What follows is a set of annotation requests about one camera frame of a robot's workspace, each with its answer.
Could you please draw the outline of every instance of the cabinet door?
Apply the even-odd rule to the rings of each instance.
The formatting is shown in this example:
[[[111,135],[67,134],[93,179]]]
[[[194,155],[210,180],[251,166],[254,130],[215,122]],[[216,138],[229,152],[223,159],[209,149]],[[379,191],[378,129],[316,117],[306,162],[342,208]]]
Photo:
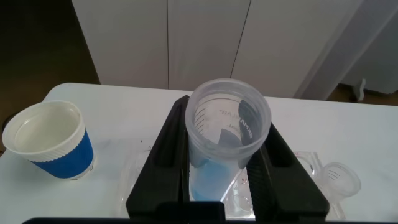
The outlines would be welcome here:
[[[291,98],[361,0],[252,0],[232,78]]]
[[[167,1],[73,0],[99,80],[168,88]]]
[[[250,0],[168,0],[170,89],[230,78]]]

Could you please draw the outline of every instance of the cup rim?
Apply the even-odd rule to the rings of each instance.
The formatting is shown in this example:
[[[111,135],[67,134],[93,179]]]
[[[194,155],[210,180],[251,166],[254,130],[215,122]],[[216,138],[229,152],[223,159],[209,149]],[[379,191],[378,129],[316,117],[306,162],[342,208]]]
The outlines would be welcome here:
[[[69,137],[67,137],[64,141],[62,141],[62,142],[60,142],[59,144],[57,144],[56,146],[50,147],[49,149],[46,149],[46,150],[43,150],[43,151],[39,151],[39,152],[21,152],[21,151],[17,151],[17,150],[15,150],[15,149],[13,149],[12,147],[10,147],[9,143],[10,143],[12,146],[15,146],[14,143],[12,142],[12,140],[10,140],[10,139],[7,138],[7,134],[8,134],[8,132],[9,132],[9,128],[13,125],[13,123],[15,123],[18,119],[23,118],[23,117],[26,115],[26,113],[28,113],[29,110],[34,109],[34,108],[41,107],[41,106],[43,106],[43,105],[53,104],[53,103],[68,104],[68,105],[72,106],[74,110],[77,111],[77,113],[78,113],[78,115],[79,115],[79,124],[78,124],[78,126],[76,127],[76,129],[72,132],[72,134],[71,134]],[[84,125],[84,124],[83,124],[83,117],[82,117],[82,115],[81,115],[81,112],[80,112],[79,108],[78,108],[76,105],[74,105],[73,103],[71,103],[71,102],[69,102],[69,101],[64,101],[64,100],[49,100],[49,101],[43,101],[43,102],[40,102],[40,103],[36,103],[36,104],[34,104],[34,105],[32,105],[32,106],[29,106],[29,107],[23,109],[23,110],[22,110],[21,112],[19,112],[18,114],[16,114],[16,115],[7,123],[6,128],[4,128],[4,131],[3,131],[3,133],[2,133],[2,142],[3,142],[4,146],[6,147],[6,149],[8,149],[8,150],[10,150],[10,151],[12,151],[12,152],[14,152],[14,153],[16,153],[16,154],[22,155],[22,156],[45,154],[45,153],[47,153],[47,152],[54,151],[54,150],[56,150],[56,149],[58,149],[58,148],[64,146],[67,142],[70,142],[71,139],[74,138],[74,137],[76,136],[77,132],[79,132],[79,130],[81,129],[81,127],[82,127],[83,125]]]
[[[202,135],[199,133],[199,131],[195,128],[195,125],[194,125],[194,123],[192,122],[192,120],[191,120],[191,119],[187,119],[187,117],[188,117],[188,115],[189,115],[188,113],[189,113],[190,111],[194,111],[195,105],[193,104],[193,102],[197,102],[197,101],[199,100],[199,97],[200,97],[200,96],[199,96],[199,92],[200,92],[202,89],[206,88],[207,86],[210,86],[210,85],[215,84],[215,83],[220,83],[220,82],[234,83],[234,84],[237,84],[237,85],[244,86],[244,87],[246,87],[248,90],[252,91],[252,93],[254,94],[253,97],[256,97],[256,98],[259,99],[259,104],[261,105],[262,109],[264,110],[264,112],[265,112],[265,114],[266,114],[265,116],[268,118],[268,119],[266,119],[267,123],[263,126],[264,132],[263,132],[263,134],[262,134],[261,137],[259,137],[257,140],[255,140],[254,142],[252,142],[252,143],[250,143],[250,144],[248,144],[248,145],[240,146],[240,147],[234,147],[233,150],[235,150],[235,151],[242,151],[242,150],[245,150],[245,149],[249,149],[249,148],[255,146],[256,144],[259,144],[261,141],[265,141],[266,137],[267,137],[268,134],[269,134],[269,129],[270,129],[270,127],[271,127],[271,121],[272,121],[271,109],[269,108],[269,105],[268,105],[267,100],[266,100],[266,99],[264,98],[264,96],[263,96],[257,89],[255,89],[253,86],[251,86],[251,85],[249,85],[249,84],[247,84],[247,83],[245,83],[245,82],[242,82],[242,81],[240,81],[240,80],[235,80],[235,79],[233,79],[233,78],[219,78],[219,79],[215,79],[215,80],[210,80],[210,81],[207,81],[207,82],[201,84],[198,88],[196,88],[196,89],[193,91],[193,93],[192,93],[192,95],[191,95],[191,97],[190,97],[190,100],[188,101],[187,108],[186,108],[186,110],[185,110],[185,125],[186,125],[186,127],[187,127],[187,131],[188,131],[188,133],[189,133],[189,137],[192,138],[192,139],[193,139],[194,141],[196,141],[196,142],[200,142],[200,144],[202,144],[202,145],[203,145],[203,142],[205,142],[206,144],[208,144],[208,145],[210,145],[210,146],[212,146],[212,147],[217,147],[217,148],[220,148],[220,149],[225,149],[225,147],[220,147],[219,145],[217,145],[217,144],[215,144],[215,143],[209,141],[207,138],[205,138],[204,136],[202,136]],[[252,155],[254,152],[256,152],[259,148],[256,148],[256,149],[253,149],[253,150],[250,150],[250,151],[247,151],[247,152],[239,153],[239,157],[247,157],[247,156],[250,156],[250,155]],[[199,151],[201,151],[202,153],[204,153],[204,154],[207,155],[207,156],[222,157],[223,159],[232,159],[232,158],[236,158],[236,156],[237,156],[237,155],[235,155],[235,154],[230,154],[230,153],[228,153],[228,154],[225,154],[225,153],[217,153],[217,154],[214,154],[214,153],[209,152],[209,151],[203,151],[200,147],[199,147],[198,149],[199,149]]]

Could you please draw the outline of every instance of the blue and white paper cup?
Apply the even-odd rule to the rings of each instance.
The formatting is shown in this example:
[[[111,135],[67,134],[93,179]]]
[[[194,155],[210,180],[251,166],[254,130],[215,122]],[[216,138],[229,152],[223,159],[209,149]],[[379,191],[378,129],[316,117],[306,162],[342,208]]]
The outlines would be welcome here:
[[[85,175],[94,152],[80,110],[67,101],[30,106],[8,122],[4,146],[60,179]]]

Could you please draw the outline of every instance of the small plastic cup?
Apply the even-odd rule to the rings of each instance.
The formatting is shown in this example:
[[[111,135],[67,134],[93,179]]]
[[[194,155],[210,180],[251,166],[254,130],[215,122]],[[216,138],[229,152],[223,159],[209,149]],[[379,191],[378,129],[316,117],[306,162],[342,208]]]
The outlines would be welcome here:
[[[67,101],[46,101],[13,117],[2,140],[11,152],[59,179],[77,179],[94,162],[80,110]]]
[[[331,162],[316,176],[320,190],[330,203],[338,203],[361,190],[361,181],[348,166]]]
[[[266,140],[271,111],[255,88],[223,78],[193,92],[185,123],[191,195],[194,200],[217,201]]]

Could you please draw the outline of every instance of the clear plastic cup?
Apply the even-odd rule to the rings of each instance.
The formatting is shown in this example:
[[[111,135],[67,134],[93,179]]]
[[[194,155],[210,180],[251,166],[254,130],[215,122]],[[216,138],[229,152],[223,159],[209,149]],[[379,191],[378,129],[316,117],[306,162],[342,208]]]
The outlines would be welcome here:
[[[348,166],[331,162],[316,176],[316,182],[330,203],[338,203],[361,190],[361,181]]]
[[[193,92],[185,123],[191,196],[217,201],[266,140],[271,111],[255,88],[223,78],[208,81]]]

